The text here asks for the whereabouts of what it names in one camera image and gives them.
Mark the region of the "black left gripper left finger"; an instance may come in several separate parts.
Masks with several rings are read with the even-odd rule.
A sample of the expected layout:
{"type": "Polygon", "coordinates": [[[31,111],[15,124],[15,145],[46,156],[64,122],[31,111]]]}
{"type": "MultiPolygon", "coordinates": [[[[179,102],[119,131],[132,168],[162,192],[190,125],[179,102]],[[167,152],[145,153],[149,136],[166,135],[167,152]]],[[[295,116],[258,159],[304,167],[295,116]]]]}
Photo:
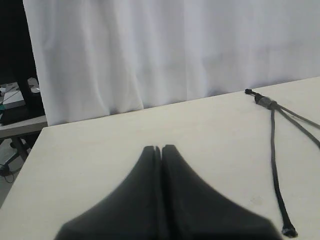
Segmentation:
{"type": "Polygon", "coordinates": [[[165,210],[160,150],[146,146],[123,182],[91,209],[65,223],[57,240],[163,240],[165,210]]]}

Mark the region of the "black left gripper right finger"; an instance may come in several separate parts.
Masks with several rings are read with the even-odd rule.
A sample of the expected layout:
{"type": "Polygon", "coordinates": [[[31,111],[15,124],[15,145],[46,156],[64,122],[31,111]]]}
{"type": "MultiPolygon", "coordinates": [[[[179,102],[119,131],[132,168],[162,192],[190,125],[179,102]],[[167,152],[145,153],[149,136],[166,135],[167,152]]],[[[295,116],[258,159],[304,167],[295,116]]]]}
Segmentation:
{"type": "Polygon", "coordinates": [[[207,184],[174,145],[162,149],[161,181],[173,240],[280,240],[267,218],[207,184]]]}

